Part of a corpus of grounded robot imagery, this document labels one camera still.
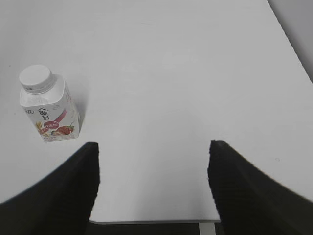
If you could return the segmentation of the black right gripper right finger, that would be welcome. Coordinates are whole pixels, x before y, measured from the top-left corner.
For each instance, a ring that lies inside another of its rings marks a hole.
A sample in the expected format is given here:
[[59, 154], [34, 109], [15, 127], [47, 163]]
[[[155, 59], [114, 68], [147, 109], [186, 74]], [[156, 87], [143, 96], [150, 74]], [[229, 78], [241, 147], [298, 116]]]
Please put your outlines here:
[[313, 203], [212, 140], [208, 183], [227, 235], [311, 235]]

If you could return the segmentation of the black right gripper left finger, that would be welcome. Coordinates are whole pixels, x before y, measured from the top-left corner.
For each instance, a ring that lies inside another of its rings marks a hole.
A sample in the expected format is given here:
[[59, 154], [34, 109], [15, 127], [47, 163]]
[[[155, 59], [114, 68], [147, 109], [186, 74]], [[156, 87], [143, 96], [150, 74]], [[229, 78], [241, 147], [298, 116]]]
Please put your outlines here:
[[99, 146], [87, 142], [38, 183], [1, 203], [0, 233], [83, 235], [99, 185]]

